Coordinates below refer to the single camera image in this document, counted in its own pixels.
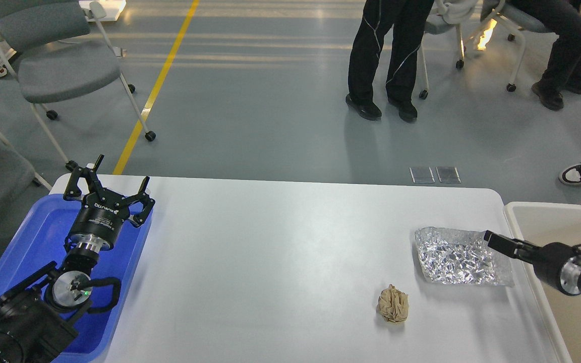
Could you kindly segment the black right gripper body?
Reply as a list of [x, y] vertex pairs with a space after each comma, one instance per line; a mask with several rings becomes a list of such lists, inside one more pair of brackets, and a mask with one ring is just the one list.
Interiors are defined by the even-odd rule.
[[556, 291], [568, 296], [581, 294], [581, 251], [553, 242], [540, 247], [540, 261], [532, 265], [535, 275]]

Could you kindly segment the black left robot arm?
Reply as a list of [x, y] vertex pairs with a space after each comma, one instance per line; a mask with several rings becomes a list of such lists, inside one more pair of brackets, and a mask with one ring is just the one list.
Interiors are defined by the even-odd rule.
[[150, 228], [145, 177], [133, 195], [68, 163], [62, 196], [26, 216], [0, 260], [0, 362], [88, 362], [115, 331]]

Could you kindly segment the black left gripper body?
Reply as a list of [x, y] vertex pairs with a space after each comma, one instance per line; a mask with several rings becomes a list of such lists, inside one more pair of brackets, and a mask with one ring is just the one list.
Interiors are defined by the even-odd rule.
[[121, 205], [124, 197], [110, 189], [85, 195], [65, 239], [65, 251], [83, 247], [96, 253], [113, 250], [122, 225], [129, 218], [129, 207]]

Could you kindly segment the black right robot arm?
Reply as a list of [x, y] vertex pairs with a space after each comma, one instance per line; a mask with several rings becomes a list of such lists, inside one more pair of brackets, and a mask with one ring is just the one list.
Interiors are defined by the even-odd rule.
[[567, 296], [581, 295], [581, 244], [552, 242], [540, 247], [490, 230], [483, 239], [492, 250], [531, 264], [535, 276], [556, 291]]

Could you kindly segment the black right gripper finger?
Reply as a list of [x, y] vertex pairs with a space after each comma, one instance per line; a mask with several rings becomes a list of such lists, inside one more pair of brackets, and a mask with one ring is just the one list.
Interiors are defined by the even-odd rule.
[[487, 242], [489, 248], [509, 258], [518, 259], [527, 263], [541, 260], [541, 248], [526, 240], [511, 239], [491, 230], [485, 232], [483, 239]]

